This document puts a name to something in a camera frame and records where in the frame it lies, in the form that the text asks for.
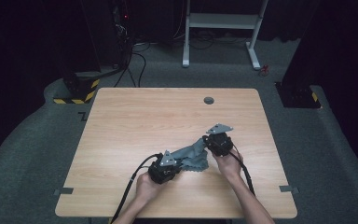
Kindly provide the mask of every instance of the white desk stand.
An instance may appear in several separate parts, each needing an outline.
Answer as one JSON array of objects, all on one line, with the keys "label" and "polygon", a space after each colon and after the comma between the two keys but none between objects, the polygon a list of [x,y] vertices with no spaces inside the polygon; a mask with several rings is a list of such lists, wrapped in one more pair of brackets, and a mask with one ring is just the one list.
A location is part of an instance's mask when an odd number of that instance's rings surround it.
[{"label": "white desk stand", "polygon": [[237,15],[237,14],[210,14],[210,13],[190,13],[190,0],[187,0],[186,9],[186,36],[183,51],[183,67],[190,66],[189,59],[189,32],[190,27],[200,28],[224,28],[224,29],[243,29],[254,30],[252,41],[246,42],[252,66],[254,70],[260,69],[260,63],[255,55],[255,41],[257,40],[258,31],[263,21],[264,12],[266,11],[269,0],[263,0],[258,15]]}]

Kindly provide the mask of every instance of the wooden tabletop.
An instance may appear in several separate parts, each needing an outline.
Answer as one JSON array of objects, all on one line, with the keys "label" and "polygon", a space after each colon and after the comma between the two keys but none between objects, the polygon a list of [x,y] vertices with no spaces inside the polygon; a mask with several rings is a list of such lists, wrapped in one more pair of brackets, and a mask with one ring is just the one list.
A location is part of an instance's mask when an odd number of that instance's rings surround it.
[{"label": "wooden tabletop", "polygon": [[[205,97],[213,97],[214,103],[205,104]],[[63,186],[73,192],[61,194],[56,214],[111,217],[145,158],[190,146],[216,123],[234,128],[227,135],[244,157],[256,197],[271,216],[295,217],[291,192],[279,188],[288,183],[258,92],[190,88],[99,89]],[[243,217],[209,150],[207,159],[207,170],[182,171],[139,217]]]}]

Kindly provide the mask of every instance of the yellow black striped base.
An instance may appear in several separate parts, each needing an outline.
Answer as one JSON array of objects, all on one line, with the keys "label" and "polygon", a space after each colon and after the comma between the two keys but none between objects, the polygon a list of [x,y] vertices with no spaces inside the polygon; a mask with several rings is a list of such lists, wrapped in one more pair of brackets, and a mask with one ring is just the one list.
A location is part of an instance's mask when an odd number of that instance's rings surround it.
[{"label": "yellow black striped base", "polygon": [[97,89],[98,83],[100,83],[100,79],[97,79],[95,81],[92,82],[91,87],[89,88],[89,90],[87,90],[85,92],[85,97],[83,97],[82,99],[80,98],[54,98],[54,103],[59,104],[59,105],[66,105],[66,104],[77,104],[77,105],[83,105],[83,104],[88,104],[92,97],[95,94],[95,90]]}]

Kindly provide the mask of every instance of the crumpled fabric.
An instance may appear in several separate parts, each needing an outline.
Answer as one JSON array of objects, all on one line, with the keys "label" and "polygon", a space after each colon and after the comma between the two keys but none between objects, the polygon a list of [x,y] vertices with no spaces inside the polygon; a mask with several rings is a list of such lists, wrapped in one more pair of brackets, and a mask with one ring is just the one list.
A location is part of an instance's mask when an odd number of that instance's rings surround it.
[{"label": "crumpled fabric", "polygon": [[191,146],[178,149],[171,153],[174,159],[181,162],[182,170],[202,172],[209,167],[207,161],[208,152],[200,138]]}]

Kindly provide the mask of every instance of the human arm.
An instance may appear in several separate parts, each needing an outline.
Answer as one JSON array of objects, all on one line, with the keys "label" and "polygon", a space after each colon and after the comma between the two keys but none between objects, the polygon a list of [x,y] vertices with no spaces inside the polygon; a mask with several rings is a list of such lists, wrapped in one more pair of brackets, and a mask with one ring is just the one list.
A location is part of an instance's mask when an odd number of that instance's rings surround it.
[{"label": "human arm", "polygon": [[[241,158],[241,154],[237,151],[231,149],[231,153]],[[243,181],[241,177],[241,166],[235,158],[231,155],[226,155],[225,157],[216,157],[213,155],[213,157],[217,161],[220,173],[222,173],[223,177],[237,195],[246,223],[274,223],[269,212],[267,212],[266,208],[257,200]]]},{"label": "human arm", "polygon": [[156,184],[148,172],[139,175],[136,182],[136,195],[128,207],[113,222],[115,224],[130,224],[136,216],[165,188],[167,183]]}]

